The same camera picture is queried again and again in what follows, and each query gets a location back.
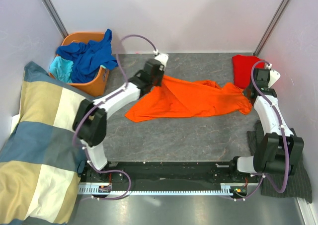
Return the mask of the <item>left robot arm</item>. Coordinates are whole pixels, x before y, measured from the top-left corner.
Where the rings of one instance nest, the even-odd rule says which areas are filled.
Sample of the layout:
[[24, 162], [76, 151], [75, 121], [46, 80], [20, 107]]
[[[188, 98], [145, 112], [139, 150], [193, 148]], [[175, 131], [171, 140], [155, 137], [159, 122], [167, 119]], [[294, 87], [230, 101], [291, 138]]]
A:
[[81, 141], [87, 163], [93, 168], [92, 177], [98, 182], [107, 180], [109, 176], [102, 144], [106, 137], [107, 120], [122, 107], [149, 93], [153, 87], [161, 86], [167, 61], [167, 54], [158, 54], [148, 59], [142, 70], [115, 91], [93, 101], [84, 99], [80, 103], [72, 126], [75, 132], [73, 143]]

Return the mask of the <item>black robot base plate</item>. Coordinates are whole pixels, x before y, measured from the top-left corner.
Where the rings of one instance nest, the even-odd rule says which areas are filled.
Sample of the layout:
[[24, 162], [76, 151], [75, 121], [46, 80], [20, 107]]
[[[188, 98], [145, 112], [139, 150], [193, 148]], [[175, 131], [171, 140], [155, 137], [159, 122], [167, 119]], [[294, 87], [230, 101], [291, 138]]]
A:
[[115, 186], [120, 190], [185, 190], [220, 188], [221, 184], [243, 187], [258, 179], [237, 172], [229, 161], [206, 162], [110, 162], [111, 172], [99, 174], [86, 165], [80, 183]]

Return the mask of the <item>orange t shirt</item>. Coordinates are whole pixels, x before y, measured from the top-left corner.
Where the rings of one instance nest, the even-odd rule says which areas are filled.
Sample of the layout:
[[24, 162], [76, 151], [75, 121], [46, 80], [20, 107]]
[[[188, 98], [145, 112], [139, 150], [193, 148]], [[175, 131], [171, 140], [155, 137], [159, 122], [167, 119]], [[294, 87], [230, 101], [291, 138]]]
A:
[[228, 82], [223, 87], [212, 80], [189, 82], [164, 76], [161, 86], [154, 87], [127, 113], [133, 122], [157, 118], [190, 118], [219, 116], [234, 111], [246, 115], [252, 104], [242, 89]]

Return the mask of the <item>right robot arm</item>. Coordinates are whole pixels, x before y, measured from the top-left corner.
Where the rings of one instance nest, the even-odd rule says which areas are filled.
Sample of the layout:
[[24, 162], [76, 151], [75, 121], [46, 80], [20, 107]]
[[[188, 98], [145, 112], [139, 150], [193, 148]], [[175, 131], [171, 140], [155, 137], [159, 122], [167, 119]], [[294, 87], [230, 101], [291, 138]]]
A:
[[256, 68], [244, 94], [259, 115], [264, 136], [261, 137], [253, 156], [239, 157], [237, 165], [227, 170], [228, 178], [239, 182], [245, 173], [295, 174], [304, 148], [304, 141], [286, 125], [278, 106], [274, 89], [270, 88], [269, 69]]

